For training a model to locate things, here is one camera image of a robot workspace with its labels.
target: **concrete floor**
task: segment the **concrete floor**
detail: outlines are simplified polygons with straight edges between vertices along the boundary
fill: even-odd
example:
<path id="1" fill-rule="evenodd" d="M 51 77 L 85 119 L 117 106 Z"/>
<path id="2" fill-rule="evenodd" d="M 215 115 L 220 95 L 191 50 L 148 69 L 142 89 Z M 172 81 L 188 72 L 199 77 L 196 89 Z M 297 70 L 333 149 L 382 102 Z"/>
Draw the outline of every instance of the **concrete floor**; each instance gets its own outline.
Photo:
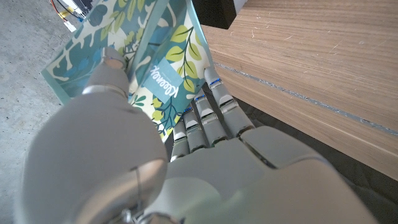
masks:
<path id="1" fill-rule="evenodd" d="M 3 0 L 0 15 L 0 223 L 7 224 L 29 143 L 61 107 L 40 71 L 71 33 L 48 0 Z"/>

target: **robotic hand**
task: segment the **robotic hand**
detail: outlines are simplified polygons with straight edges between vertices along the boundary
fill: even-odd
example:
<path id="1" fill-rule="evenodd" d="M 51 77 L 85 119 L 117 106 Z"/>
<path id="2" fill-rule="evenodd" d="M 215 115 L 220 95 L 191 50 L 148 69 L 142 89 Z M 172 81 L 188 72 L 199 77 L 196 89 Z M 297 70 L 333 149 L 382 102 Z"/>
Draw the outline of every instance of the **robotic hand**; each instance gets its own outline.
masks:
<path id="1" fill-rule="evenodd" d="M 197 94 L 174 129 L 168 163 L 151 120 L 127 103 L 124 68 L 104 49 L 83 94 L 34 139 L 17 224 L 376 223 L 321 155 L 254 128 L 214 68 L 205 78 L 217 108 Z"/>

